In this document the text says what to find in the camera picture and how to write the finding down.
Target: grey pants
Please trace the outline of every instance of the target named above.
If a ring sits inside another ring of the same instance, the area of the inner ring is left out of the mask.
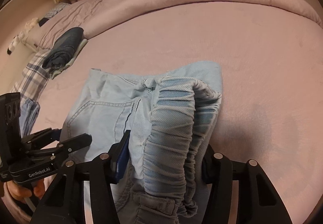
[[[201,223],[209,196],[201,163],[221,91],[221,69],[208,61],[159,76],[91,70],[61,140],[92,135],[89,148],[72,154],[80,163],[107,152],[130,129],[127,172],[111,186],[120,222]]]

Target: human hand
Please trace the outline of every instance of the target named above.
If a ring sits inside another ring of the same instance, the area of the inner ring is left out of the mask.
[[[7,182],[7,187],[10,195],[18,201],[25,203],[25,198],[31,197],[31,190],[24,188],[23,186],[18,185],[13,180]],[[45,185],[44,179],[40,179],[37,181],[37,185],[34,187],[34,195],[41,199],[45,194]]]

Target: dark blue folded clothing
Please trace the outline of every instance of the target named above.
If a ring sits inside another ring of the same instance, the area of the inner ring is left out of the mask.
[[[59,69],[70,62],[82,40],[83,31],[83,28],[73,27],[61,35],[44,59],[42,68]]]
[[[43,18],[38,22],[38,25],[39,25],[39,26],[42,26],[42,25],[43,25],[43,24],[45,24],[48,20],[49,20],[49,18],[47,18],[47,17],[43,17]]]

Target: metal screw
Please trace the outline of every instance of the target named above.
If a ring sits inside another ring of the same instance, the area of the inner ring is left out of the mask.
[[[217,159],[222,159],[223,158],[223,155],[221,153],[214,153],[213,155],[215,158]]]
[[[66,163],[65,163],[65,165],[66,165],[67,167],[71,167],[71,166],[73,166],[73,165],[74,165],[74,161],[69,160],[68,162],[66,162]]]
[[[102,153],[100,155],[100,159],[108,159],[109,158],[109,154],[108,153]]]
[[[254,167],[258,165],[257,161],[255,161],[255,160],[253,160],[253,159],[249,160],[249,164],[250,164],[251,166],[254,166]]]

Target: wall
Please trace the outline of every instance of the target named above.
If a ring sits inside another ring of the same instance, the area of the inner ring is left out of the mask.
[[[53,0],[11,0],[0,10],[0,71],[10,58],[9,43],[33,17],[43,17],[55,6]]]

